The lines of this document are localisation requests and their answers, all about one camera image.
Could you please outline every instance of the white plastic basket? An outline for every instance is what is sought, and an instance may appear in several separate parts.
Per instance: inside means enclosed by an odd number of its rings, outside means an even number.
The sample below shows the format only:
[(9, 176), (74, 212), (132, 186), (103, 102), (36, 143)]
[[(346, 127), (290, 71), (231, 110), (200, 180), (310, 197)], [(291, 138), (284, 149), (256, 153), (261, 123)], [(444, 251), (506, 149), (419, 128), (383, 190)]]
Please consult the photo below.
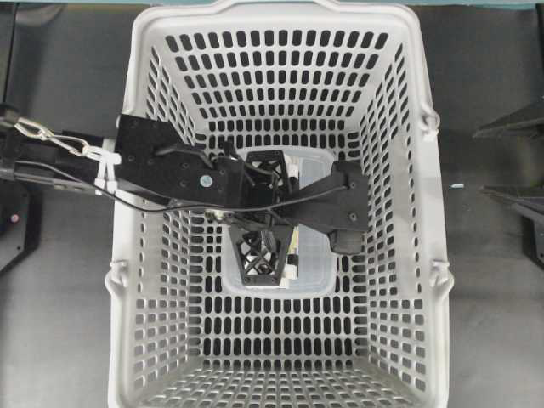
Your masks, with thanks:
[[(445, 407), (448, 292), (437, 128), (407, 8), (246, 3), (135, 21), (124, 112), (219, 152), (321, 148), (370, 178), (360, 255), (332, 295), (238, 297), (219, 224), (116, 205), (111, 407)], [(144, 203), (131, 198), (133, 202)]]

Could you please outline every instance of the screw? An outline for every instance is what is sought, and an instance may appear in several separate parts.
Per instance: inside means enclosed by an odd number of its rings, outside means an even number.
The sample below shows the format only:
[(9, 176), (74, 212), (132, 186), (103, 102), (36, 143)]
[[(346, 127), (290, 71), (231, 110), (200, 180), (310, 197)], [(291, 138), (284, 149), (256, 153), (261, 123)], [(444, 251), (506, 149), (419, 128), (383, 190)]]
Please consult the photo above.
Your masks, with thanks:
[(201, 186), (202, 187), (205, 187), (205, 188), (208, 188), (208, 187), (211, 187), (213, 184), (213, 178), (208, 176), (207, 174), (204, 174), (202, 177), (201, 177)]

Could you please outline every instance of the metal chain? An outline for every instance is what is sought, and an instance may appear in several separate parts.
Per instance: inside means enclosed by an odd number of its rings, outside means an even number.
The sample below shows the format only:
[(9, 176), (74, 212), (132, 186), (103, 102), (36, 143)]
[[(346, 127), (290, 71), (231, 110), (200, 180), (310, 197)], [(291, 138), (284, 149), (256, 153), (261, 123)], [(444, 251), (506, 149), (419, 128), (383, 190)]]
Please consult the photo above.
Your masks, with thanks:
[[(24, 134), (27, 138), (38, 139), (44, 142), (51, 142), (59, 147), (68, 150), (72, 155), (86, 157), (91, 145), (87, 140), (76, 138), (73, 136), (65, 136), (60, 134), (54, 134), (48, 128), (40, 123), (31, 121), (25, 117), (20, 117), (19, 121), (15, 123), (15, 128)], [(65, 143), (63, 140), (71, 141), (80, 144), (82, 147), (79, 150), (77, 147)]]

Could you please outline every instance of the basket handle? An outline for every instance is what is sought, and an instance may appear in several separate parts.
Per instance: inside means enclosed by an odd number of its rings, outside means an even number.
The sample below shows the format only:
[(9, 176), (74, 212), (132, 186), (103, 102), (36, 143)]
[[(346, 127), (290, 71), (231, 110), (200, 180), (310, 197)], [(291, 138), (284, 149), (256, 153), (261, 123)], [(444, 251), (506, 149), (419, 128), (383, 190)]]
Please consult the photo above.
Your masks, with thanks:
[(454, 283), (453, 274), (450, 272), (450, 263), (434, 260), (429, 283), (434, 289), (434, 296), (439, 301), (446, 299)]
[(214, 8), (216, 12), (227, 9), (229, 7), (235, 6), (236, 4), (242, 3), (315, 3), (319, 4), (326, 9), (338, 11), (342, 6), (346, 4), (341, 4), (336, 0), (218, 0), (210, 4), (211, 8)]
[(111, 296), (120, 298), (128, 286), (127, 261), (112, 261), (110, 271), (106, 274), (105, 287)]

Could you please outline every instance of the clear plastic container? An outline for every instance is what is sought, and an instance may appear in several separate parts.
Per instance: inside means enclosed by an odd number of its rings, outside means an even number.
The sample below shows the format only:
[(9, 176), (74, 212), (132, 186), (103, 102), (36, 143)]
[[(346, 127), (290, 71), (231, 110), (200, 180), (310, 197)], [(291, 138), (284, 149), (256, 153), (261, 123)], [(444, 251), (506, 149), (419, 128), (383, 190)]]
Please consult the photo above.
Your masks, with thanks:
[[(247, 153), (252, 150), (276, 149), (276, 147), (242, 149), (238, 154), (245, 159)], [(331, 173), (334, 156), (327, 150), (311, 147), (284, 147), (282, 150), (286, 157), (297, 162), (300, 188)], [(331, 252), (327, 237), (311, 228), (304, 225), (298, 227), (298, 278), (288, 280), (285, 288), (266, 286), (256, 288), (243, 285), (228, 228), (223, 229), (223, 242), (226, 243), (222, 246), (221, 252), (224, 289), (233, 296), (302, 299), (318, 298), (334, 291), (337, 255)]]

